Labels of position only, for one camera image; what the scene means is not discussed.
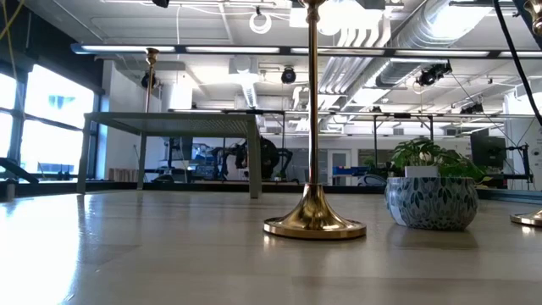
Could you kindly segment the gold candlestick holder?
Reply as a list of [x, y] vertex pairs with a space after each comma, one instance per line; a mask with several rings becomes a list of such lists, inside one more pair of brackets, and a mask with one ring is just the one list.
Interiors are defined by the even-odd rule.
[[367, 234], [361, 222], [339, 216], [326, 200], [318, 168], [318, 29], [319, 7], [326, 0], [299, 0], [307, 11], [309, 63], [308, 183], [301, 200], [283, 217], [266, 219], [263, 230], [275, 236], [303, 240], [350, 240]]
[[147, 97], [146, 97], [145, 112], [148, 113], [150, 109], [150, 103], [151, 103], [155, 64], [158, 61], [159, 51], [156, 48], [148, 47], [146, 49], [146, 54], [147, 54], [148, 72], [147, 72]]
[[[510, 47], [510, 50], [512, 52], [512, 58], [514, 60], [514, 63], [517, 66], [517, 71], [520, 75], [520, 79], [522, 80], [524, 89], [526, 91], [529, 105], [531, 106], [531, 109], [534, 111], [535, 118], [542, 125], [542, 114], [540, 113], [534, 101], [534, 94], [533, 94], [531, 85], [529, 85], [528, 83], [528, 79], [524, 73], [523, 67], [521, 65], [520, 58], [518, 56], [518, 51], [516, 50], [515, 47]], [[531, 212], [531, 213], [513, 214], [511, 216], [511, 222], [517, 223], [520, 225], [531, 225], [531, 226], [542, 228], [542, 209], [535, 212]]]

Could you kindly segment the blue patterned candle tin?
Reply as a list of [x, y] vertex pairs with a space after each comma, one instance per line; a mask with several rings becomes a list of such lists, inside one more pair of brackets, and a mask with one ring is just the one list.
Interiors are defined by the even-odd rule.
[[479, 207], [473, 179], [461, 177], [389, 178], [385, 202], [398, 225], [422, 230], [465, 230]]

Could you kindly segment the overhead bar with light strips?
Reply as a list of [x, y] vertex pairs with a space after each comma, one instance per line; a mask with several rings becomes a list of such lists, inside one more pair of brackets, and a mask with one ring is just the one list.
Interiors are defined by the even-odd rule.
[[[148, 45], [109, 45], [81, 44], [70, 46], [72, 52], [87, 54], [136, 54], [146, 53], [151, 49]], [[252, 47], [252, 46], [208, 46], [208, 45], [153, 45], [153, 49], [165, 54], [195, 55], [271, 55], [271, 56], [304, 56], [309, 53], [307, 47]], [[500, 49], [449, 49], [449, 48], [390, 48], [390, 47], [318, 47], [318, 55], [325, 57], [360, 57], [360, 58], [458, 58], [458, 59], [499, 59], [512, 58], [512, 52]]]

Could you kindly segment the green perforated metal shelf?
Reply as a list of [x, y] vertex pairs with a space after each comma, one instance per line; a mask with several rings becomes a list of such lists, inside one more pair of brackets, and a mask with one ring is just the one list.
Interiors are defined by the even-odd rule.
[[137, 189], [143, 188], [147, 138], [211, 137], [244, 138], [248, 146], [249, 195], [257, 199], [262, 193], [260, 135], [253, 114], [226, 114], [220, 110], [183, 110], [167, 113], [92, 112], [84, 115], [82, 148], [76, 192], [86, 192], [90, 131], [93, 122], [140, 137]]

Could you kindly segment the blue storage bin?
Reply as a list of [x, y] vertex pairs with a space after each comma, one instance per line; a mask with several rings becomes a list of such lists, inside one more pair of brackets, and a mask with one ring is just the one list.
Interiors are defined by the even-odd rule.
[[332, 168], [333, 176], [364, 176], [370, 168], [368, 166], [337, 166]]

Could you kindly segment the green plant in white pot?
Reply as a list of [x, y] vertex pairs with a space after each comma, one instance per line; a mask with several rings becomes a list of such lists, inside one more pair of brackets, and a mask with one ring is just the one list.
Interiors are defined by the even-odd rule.
[[485, 170], [469, 158], [424, 137], [400, 142], [391, 162], [403, 170], [405, 177], [461, 177], [471, 178], [475, 183], [488, 179]]

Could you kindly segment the black computer monitor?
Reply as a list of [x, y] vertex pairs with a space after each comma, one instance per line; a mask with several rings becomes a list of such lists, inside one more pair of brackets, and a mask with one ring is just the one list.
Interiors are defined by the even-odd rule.
[[479, 167], [502, 168], [506, 159], [506, 140], [485, 133], [470, 135], [471, 154]]

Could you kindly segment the silver ventilation duct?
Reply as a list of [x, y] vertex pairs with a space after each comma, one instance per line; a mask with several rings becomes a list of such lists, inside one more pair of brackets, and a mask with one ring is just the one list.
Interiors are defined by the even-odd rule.
[[[469, 33], [491, 10], [490, 7], [453, 6], [458, 0], [426, 0], [404, 27], [392, 38], [395, 48], [448, 48]], [[413, 62], [379, 60], [376, 86], [398, 85], [419, 66]]]

